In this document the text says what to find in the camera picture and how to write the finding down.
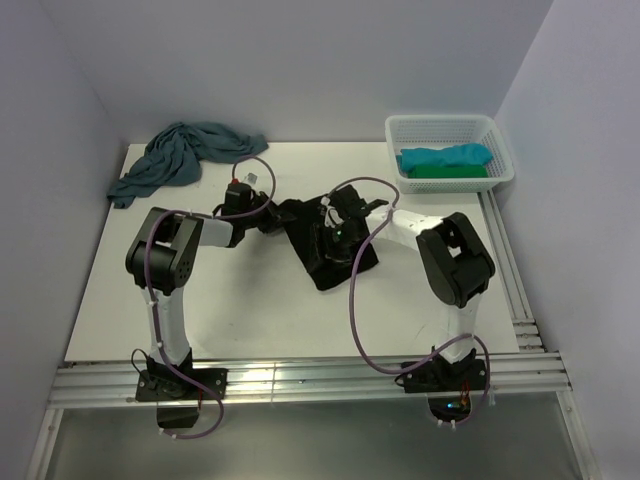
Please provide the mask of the black t shirt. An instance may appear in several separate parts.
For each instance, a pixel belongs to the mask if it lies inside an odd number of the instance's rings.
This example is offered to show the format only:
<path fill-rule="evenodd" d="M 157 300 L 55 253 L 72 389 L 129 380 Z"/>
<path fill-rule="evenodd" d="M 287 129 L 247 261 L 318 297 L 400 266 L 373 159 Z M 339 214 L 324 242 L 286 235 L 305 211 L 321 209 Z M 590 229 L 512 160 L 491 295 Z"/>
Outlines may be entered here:
<path fill-rule="evenodd" d="M 280 205 L 284 230 L 317 290 L 330 290 L 350 278 L 356 254 L 370 234 L 366 217 L 387 203 L 368 203 L 346 185 L 325 196 L 287 199 Z"/>

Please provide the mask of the white plastic basket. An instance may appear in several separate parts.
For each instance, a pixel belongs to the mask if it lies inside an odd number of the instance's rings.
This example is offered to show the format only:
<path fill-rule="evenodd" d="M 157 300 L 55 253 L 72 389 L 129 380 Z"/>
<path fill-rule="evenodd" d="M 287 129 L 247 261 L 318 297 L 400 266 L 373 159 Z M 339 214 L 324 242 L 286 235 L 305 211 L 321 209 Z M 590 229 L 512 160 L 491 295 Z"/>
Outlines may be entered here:
<path fill-rule="evenodd" d="M 478 193 L 515 177 L 501 132 L 488 116 L 393 115 L 385 137 L 403 193 Z"/>

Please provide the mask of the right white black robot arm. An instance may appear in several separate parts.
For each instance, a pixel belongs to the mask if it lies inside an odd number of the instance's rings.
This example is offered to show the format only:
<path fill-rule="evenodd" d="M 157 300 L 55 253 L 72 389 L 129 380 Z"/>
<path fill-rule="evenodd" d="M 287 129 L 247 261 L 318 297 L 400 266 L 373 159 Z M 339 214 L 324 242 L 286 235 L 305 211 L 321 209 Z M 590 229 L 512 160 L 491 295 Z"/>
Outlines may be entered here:
<path fill-rule="evenodd" d="M 481 297 L 496 267 L 469 218 L 461 212 L 445 217 L 426 216 L 402 210 L 395 201 L 366 202 L 348 181 L 321 196 L 319 211 L 319 253 L 350 269 L 348 315 L 362 360 L 385 375 L 404 379 L 430 376 L 436 391 L 489 389 L 489 351 L 476 334 L 475 325 Z M 365 250 L 376 237 L 419 254 L 428 285 L 445 307 L 445 340 L 425 358 L 399 369 L 379 365 L 367 355 L 356 324 L 359 267 Z"/>

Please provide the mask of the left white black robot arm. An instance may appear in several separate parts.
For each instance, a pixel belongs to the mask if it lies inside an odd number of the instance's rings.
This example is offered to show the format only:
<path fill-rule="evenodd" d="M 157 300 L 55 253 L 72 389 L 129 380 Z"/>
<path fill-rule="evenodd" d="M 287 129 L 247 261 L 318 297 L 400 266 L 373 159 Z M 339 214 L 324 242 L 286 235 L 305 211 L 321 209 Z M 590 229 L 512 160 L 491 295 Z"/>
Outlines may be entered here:
<path fill-rule="evenodd" d="M 210 215 L 152 208 L 132 242 L 126 271 L 149 312 L 151 351 L 138 369 L 138 394 L 146 401 L 193 399 L 205 389 L 224 396 L 228 371 L 196 368 L 184 320 L 184 290 L 201 246 L 234 248 L 250 229 L 271 234 L 293 216 L 250 181 L 234 179 Z"/>

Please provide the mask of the grey blue crumpled t shirt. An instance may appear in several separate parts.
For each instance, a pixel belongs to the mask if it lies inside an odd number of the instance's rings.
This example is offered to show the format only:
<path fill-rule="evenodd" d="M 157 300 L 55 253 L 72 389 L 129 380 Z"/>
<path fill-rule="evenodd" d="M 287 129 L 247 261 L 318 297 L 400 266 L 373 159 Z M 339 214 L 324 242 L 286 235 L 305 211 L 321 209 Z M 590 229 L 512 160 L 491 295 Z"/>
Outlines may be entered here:
<path fill-rule="evenodd" d="M 201 163 L 235 164 L 268 149 L 264 135 L 241 133 L 216 122 L 176 122 L 158 133 L 142 156 L 107 193 L 116 209 L 148 198 L 161 187 L 182 187 L 200 180 Z"/>

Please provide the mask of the rolled green t shirt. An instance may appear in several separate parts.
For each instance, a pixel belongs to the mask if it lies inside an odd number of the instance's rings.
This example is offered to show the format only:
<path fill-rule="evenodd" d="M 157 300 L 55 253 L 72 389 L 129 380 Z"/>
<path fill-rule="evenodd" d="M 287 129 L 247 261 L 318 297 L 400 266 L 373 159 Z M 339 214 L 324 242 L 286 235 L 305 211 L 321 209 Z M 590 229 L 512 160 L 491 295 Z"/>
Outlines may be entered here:
<path fill-rule="evenodd" d="M 482 165 L 466 166 L 435 166 L 417 165 L 412 168 L 407 177 L 411 179 L 465 179 L 487 178 L 488 172 Z"/>

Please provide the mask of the rolled turquoise t shirt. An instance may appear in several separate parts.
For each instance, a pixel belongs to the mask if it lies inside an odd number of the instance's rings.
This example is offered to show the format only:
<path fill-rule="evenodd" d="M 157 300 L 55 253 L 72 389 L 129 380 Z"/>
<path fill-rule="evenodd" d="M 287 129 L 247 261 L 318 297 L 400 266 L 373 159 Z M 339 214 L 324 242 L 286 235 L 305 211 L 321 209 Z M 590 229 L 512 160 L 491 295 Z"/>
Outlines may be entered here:
<path fill-rule="evenodd" d="M 454 145 L 441 149 L 404 148 L 396 155 L 396 161 L 403 171 L 410 171 L 417 165 L 435 166 L 485 166 L 494 158 L 491 151 L 478 143 Z"/>

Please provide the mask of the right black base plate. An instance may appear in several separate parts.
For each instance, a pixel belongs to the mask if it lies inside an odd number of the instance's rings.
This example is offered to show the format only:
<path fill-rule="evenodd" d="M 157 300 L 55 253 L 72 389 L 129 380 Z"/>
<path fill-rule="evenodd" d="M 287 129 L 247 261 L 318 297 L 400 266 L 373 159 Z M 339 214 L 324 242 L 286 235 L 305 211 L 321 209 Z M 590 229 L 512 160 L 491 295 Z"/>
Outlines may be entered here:
<path fill-rule="evenodd" d="M 455 363 L 438 356 L 394 381 L 407 394 L 481 391 L 487 383 L 487 367 L 475 351 Z"/>

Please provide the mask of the aluminium rail frame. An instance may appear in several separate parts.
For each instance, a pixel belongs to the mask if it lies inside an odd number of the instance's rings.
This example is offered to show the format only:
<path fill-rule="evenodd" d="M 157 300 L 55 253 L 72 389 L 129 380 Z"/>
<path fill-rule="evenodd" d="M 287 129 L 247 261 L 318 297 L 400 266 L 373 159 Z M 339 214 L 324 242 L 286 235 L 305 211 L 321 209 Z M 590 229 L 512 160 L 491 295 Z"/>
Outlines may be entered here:
<path fill-rule="evenodd" d="M 485 445 L 497 458 L 498 475 L 507 479 L 597 479 L 601 472 L 591 451 L 561 355 L 549 351 L 540 335 L 518 272 L 495 196 L 436 193 L 408 198 L 419 209 L 468 214 L 490 245 L 498 282 L 489 299 L 490 317 L 482 333 L 491 341 L 491 399 L 473 420 L 478 427 L 511 427 L 514 439 L 493 437 Z M 47 401 L 44 420 L 27 475 L 53 476 L 63 454 L 62 424 L 74 410 L 135 407 L 133 370 L 125 362 L 122 328 L 101 326 L 99 288 L 123 273 L 115 260 L 132 224 L 150 199 L 125 210 L 110 210 L 65 354 Z M 204 354 L 205 366 L 230 373 L 227 404 L 241 405 L 392 400 L 401 391 L 390 379 L 341 349 L 322 356 L 294 356 L 271 344 L 266 357 L 256 346 L 246 356 Z"/>

